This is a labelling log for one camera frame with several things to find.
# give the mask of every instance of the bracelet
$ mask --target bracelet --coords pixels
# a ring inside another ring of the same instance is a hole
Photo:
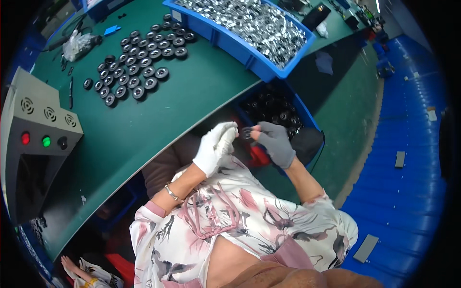
[[[177,196],[170,190],[170,187],[168,187],[168,185],[170,185],[170,184],[171,184],[171,182],[168,182],[168,183],[165,185],[165,189],[166,189],[166,191],[168,192],[168,194],[169,194],[171,197],[173,197],[173,199],[174,199],[175,201],[179,201],[179,202],[183,203],[184,200],[181,200],[179,197],[177,197]]]

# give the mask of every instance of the green workbench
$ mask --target green workbench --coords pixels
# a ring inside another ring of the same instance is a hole
[[[59,65],[60,55],[53,61],[56,51],[40,54],[35,63],[32,74],[42,81],[48,80],[49,85],[59,90],[61,107],[65,109],[69,107],[67,72],[74,66],[72,111],[77,113],[84,131],[83,138],[56,176],[43,209],[47,227],[42,237],[53,261],[98,207],[146,163],[259,81],[236,59],[199,37],[196,43],[187,45],[187,60],[161,60],[155,64],[155,67],[167,67],[170,79],[161,82],[159,89],[148,94],[143,102],[129,96],[115,108],[109,108],[94,90],[84,90],[86,78],[98,79],[96,67],[106,55],[121,54],[122,38],[136,29],[145,35],[150,26],[161,23],[162,16],[168,12],[160,1],[133,1],[109,15],[103,23],[94,25],[92,34],[102,35],[113,25],[122,29],[105,38],[79,61],[69,62],[64,72]],[[118,19],[122,13],[127,16]],[[329,15],[327,28],[330,37],[317,39],[310,53],[352,34],[336,11]]]

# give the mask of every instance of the worker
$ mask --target worker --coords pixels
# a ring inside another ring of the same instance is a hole
[[[285,128],[261,122],[251,137],[285,170],[302,205],[275,197],[256,180],[231,154],[236,137],[235,122],[220,123],[202,137],[197,152],[189,135],[190,143],[182,140],[182,146],[167,148],[144,168],[152,198],[130,226],[135,288],[271,287],[279,282],[286,287],[381,287],[351,271],[328,271],[339,267],[356,243],[357,224],[334,208],[297,159]],[[191,164],[152,193],[159,187],[155,182],[184,164],[187,155],[195,156]]]

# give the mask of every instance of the white glove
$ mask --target white glove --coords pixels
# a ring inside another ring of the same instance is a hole
[[[237,133],[237,123],[225,122],[219,123],[202,137],[199,151],[192,161],[207,178],[218,171],[223,156],[234,152],[232,142]]]

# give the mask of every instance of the pink drawstring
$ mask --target pink drawstring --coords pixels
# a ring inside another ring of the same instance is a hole
[[[213,193],[226,206],[226,210],[228,211],[230,220],[232,221],[231,225],[228,225],[226,227],[220,227],[218,229],[215,229],[213,232],[207,232],[205,234],[202,234],[202,232],[200,231],[200,217],[199,217],[199,213],[198,213],[198,209],[197,209],[197,204],[195,203],[196,195],[194,194],[192,196],[192,201],[193,201],[192,206],[194,207],[194,212],[195,212],[195,223],[192,220],[192,217],[189,215],[189,211],[187,209],[187,203],[188,203],[190,197],[188,197],[184,201],[185,202],[185,204],[183,205],[184,217],[186,218],[187,222],[190,223],[192,231],[197,235],[197,237],[199,237],[202,240],[205,240],[206,238],[210,238],[210,237],[218,235],[220,233],[227,232],[229,230],[235,229],[237,227],[238,222],[240,221],[240,214],[238,213],[237,208],[235,207],[234,203],[229,199],[229,197],[226,195],[226,193],[224,192],[224,190],[221,187],[221,184],[219,182],[218,182],[218,187],[219,187],[220,192],[222,192],[222,194],[224,195],[224,197],[227,199],[228,202],[224,201],[218,195],[218,193],[216,193],[216,190],[213,188],[213,186],[210,186]]]

